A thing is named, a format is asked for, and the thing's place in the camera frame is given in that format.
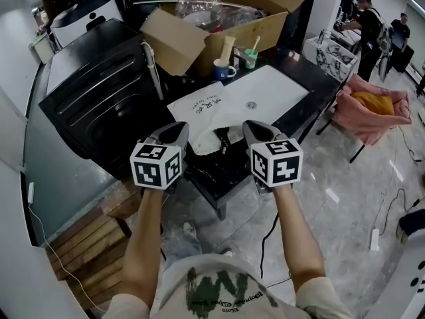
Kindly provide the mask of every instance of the green cup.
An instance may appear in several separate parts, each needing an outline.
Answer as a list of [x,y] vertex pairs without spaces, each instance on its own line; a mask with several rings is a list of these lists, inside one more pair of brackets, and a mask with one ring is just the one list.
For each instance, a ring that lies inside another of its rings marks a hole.
[[256,64],[256,60],[258,58],[258,52],[255,51],[255,50],[245,50],[245,54],[247,54],[251,58],[255,59],[254,63],[251,64],[251,65],[249,65],[247,62],[245,63],[245,67],[252,70],[255,67],[255,64]]

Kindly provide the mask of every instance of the plastic bag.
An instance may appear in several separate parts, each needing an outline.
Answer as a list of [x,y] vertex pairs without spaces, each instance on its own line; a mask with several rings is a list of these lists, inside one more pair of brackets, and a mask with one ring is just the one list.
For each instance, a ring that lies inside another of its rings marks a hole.
[[261,9],[223,6],[222,27],[223,29],[229,29],[234,26],[249,23],[253,20],[264,18],[265,16],[267,16],[267,13]]

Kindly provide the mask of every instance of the marble patterned box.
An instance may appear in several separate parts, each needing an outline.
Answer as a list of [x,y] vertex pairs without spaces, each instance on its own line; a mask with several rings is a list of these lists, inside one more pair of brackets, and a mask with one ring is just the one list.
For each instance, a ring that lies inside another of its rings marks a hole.
[[343,82],[353,70],[358,58],[331,39],[318,44],[319,37],[304,42],[302,55],[339,82]]

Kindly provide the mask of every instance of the plastic bottle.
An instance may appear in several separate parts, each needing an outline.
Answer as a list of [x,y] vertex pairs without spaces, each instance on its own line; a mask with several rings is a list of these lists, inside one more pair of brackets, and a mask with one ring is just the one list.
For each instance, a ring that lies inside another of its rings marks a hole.
[[176,16],[208,32],[221,31],[222,4],[220,0],[179,0]]

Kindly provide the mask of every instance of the open cardboard box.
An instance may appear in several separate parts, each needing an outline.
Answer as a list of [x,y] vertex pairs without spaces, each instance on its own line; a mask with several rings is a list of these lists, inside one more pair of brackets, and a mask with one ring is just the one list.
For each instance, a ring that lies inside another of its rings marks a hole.
[[171,9],[156,9],[140,31],[155,52],[156,63],[173,76],[183,76],[193,66],[200,76],[213,72],[213,61],[220,58],[227,35],[235,45],[250,48],[261,36],[258,51],[278,42],[286,16],[304,0],[221,0],[267,11],[270,15],[219,33],[208,33],[172,14]]

